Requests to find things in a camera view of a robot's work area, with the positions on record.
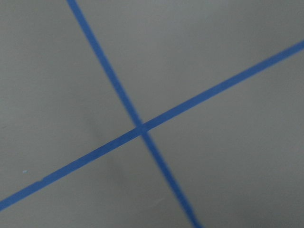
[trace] blue tape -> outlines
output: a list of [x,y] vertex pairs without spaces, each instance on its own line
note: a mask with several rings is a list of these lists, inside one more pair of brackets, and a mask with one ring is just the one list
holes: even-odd
[[68,165],[60,168],[59,170],[51,173],[50,175],[43,178],[41,181],[37,181],[26,188],[16,192],[15,194],[7,197],[6,199],[0,201],[0,211],[5,208],[17,203],[18,201],[26,198],[27,196],[33,194],[34,192],[46,187],[47,185],[67,176],[71,172],[78,170],[84,165],[96,160],[97,158],[109,153],[110,151],[116,149],[117,147],[127,143],[128,141],[136,138],[140,135],[138,129],[133,129],[122,136],[108,142],[107,144],[99,147],[98,149],[86,154],[85,156],[69,163]]
[[258,64],[252,66],[251,68],[248,68],[247,70],[244,70],[243,72],[227,79],[226,81],[223,81],[216,86],[196,95],[195,97],[179,104],[178,106],[164,112],[163,114],[149,120],[144,124],[144,127],[146,127],[147,130],[151,130],[154,127],[159,126],[160,124],[174,118],[175,116],[187,111],[190,108],[193,108],[194,106],[210,99],[211,97],[229,89],[232,86],[235,86],[236,84],[252,77],[253,75],[256,75],[257,73],[281,62],[284,59],[287,59],[288,57],[296,54],[297,52],[304,49],[304,40],[275,54],[274,56],[271,56],[270,58],[265,59],[262,62],[259,62]]
[[105,73],[107,74],[108,78],[110,79],[115,91],[117,92],[119,98],[121,99],[121,102],[123,103],[124,107],[126,108],[129,116],[131,117],[133,123],[135,126],[142,131],[142,138],[146,144],[146,146],[149,148],[150,153],[152,154],[154,160],[156,161],[158,167],[162,171],[166,181],[170,185],[172,191],[174,192],[174,195],[176,196],[177,200],[179,201],[181,207],[183,208],[184,212],[186,213],[189,221],[195,228],[202,228],[193,212],[193,209],[188,202],[186,196],[182,192],[181,188],[177,184],[173,174],[171,173],[168,165],[166,164],[165,160],[161,156],[161,153],[157,149],[155,143],[153,142],[151,136],[147,133],[147,130],[143,127],[143,123],[133,106],[130,98],[128,97],[127,93],[125,92],[122,84],[120,83],[118,77],[116,76],[112,66],[110,65],[110,62],[106,58],[101,46],[99,45],[95,35],[93,34],[93,31],[91,30],[89,24],[87,23],[83,13],[81,12],[81,9],[79,8],[78,4],[75,0],[67,0],[71,10],[73,11],[80,27],[82,28],[88,42],[90,43],[93,51],[95,52],[99,63],[103,67]]

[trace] gray floor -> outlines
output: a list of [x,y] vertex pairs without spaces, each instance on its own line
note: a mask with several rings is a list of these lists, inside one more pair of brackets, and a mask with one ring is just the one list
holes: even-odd
[[[304,2],[78,1],[144,121],[304,39]],[[0,7],[0,200],[134,128],[64,0]],[[304,53],[151,130],[208,228],[304,226]],[[4,228],[190,228],[141,138]]]

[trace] gray surface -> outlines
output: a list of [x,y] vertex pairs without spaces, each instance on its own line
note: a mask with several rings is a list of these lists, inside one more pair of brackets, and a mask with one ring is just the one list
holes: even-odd
[[[304,38],[300,0],[79,4],[145,121]],[[0,31],[3,199],[133,125],[65,1],[3,1]],[[303,227],[303,58],[151,131],[206,227]],[[190,227],[140,139],[0,226]]]

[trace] concrete floor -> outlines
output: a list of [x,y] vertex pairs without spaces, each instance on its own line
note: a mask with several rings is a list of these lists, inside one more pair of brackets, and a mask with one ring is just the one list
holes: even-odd
[[[304,39],[304,2],[77,1],[143,121]],[[0,7],[0,200],[134,128],[68,4]],[[207,228],[304,226],[304,52],[150,131]],[[4,228],[191,228],[140,137]]]

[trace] blue line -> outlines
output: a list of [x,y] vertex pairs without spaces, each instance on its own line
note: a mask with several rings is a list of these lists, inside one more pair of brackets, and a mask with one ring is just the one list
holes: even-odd
[[37,181],[24,189],[16,192],[15,194],[7,197],[6,199],[0,201],[0,211],[11,206],[12,204],[17,203],[18,201],[26,198],[27,196],[33,194],[34,192],[46,187],[47,185],[67,176],[71,172],[87,165],[88,163],[96,160],[97,158],[109,153],[110,151],[116,149],[117,147],[127,143],[128,141],[136,138],[140,135],[138,129],[133,129],[120,137],[108,142],[107,144],[99,147],[98,149],[86,154],[85,156],[69,163],[68,165],[60,168],[59,170],[51,173],[40,181]]
[[196,95],[195,97],[179,104],[178,106],[164,112],[163,114],[149,120],[148,122],[144,123],[144,127],[149,131],[160,124],[176,117],[177,115],[187,111],[190,108],[193,108],[194,106],[212,98],[213,96],[229,89],[232,86],[235,86],[236,84],[256,75],[257,73],[283,61],[284,59],[287,59],[288,57],[298,53],[299,51],[304,49],[304,40],[296,43],[295,45],[271,56],[270,58],[267,58],[263,60],[262,62],[259,62],[258,64],[248,68],[247,70],[244,70],[243,72],[227,79],[226,81],[223,81],[216,86]]
[[180,205],[182,206],[184,212],[186,213],[188,219],[190,220],[191,224],[195,228],[202,228],[203,226],[200,225],[198,222],[198,219],[196,218],[194,211],[188,202],[186,196],[182,192],[180,186],[176,182],[173,174],[171,173],[168,165],[166,164],[165,160],[161,156],[161,153],[157,149],[155,143],[153,142],[150,135],[147,133],[146,128],[143,127],[143,123],[133,106],[131,100],[129,99],[127,93],[125,92],[122,84],[120,83],[118,77],[116,76],[113,68],[110,65],[110,62],[106,58],[101,46],[99,45],[95,35],[93,34],[93,31],[91,30],[89,24],[87,23],[83,13],[81,12],[81,9],[79,8],[78,4],[75,0],[67,0],[71,10],[73,11],[80,27],[82,28],[88,42],[90,43],[93,51],[95,52],[99,63],[104,68],[105,73],[107,74],[108,78],[110,79],[114,89],[116,90],[119,98],[121,99],[124,107],[126,108],[129,116],[131,117],[133,123],[135,126],[141,130],[142,132],[142,138],[146,144],[146,146],[149,148],[151,155],[153,156],[155,162],[159,166],[160,170],[162,171],[166,181],[170,185],[173,193],[175,194],[177,200],[179,201]]

